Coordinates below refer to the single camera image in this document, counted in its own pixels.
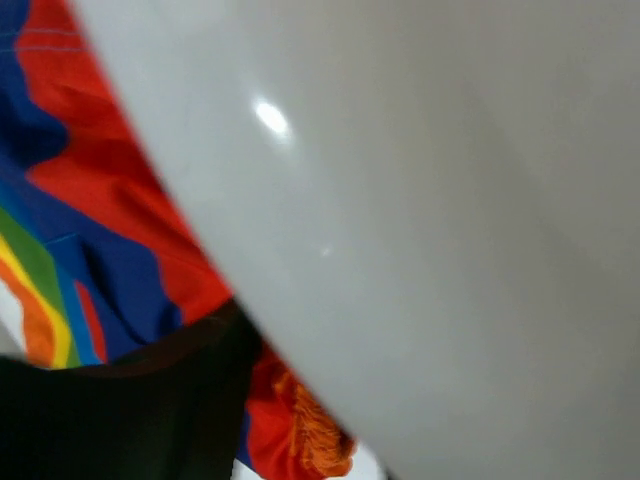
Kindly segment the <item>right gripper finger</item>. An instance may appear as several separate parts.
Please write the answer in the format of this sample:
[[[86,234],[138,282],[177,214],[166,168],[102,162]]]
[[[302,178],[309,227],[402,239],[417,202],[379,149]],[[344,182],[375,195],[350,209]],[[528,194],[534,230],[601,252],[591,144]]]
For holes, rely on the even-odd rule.
[[[260,338],[235,305],[112,364],[1,360],[5,479],[228,479]]]

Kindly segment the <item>rainbow striped shorts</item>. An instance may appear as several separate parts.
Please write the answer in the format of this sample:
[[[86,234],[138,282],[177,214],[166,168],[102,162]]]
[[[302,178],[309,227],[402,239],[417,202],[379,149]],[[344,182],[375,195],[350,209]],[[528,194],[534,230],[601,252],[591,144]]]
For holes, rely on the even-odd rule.
[[[46,370],[112,364],[240,309],[65,1],[1,5],[1,285],[19,311],[1,326],[20,349],[1,360]],[[260,338],[234,463],[265,479],[329,479],[350,472],[354,451]]]

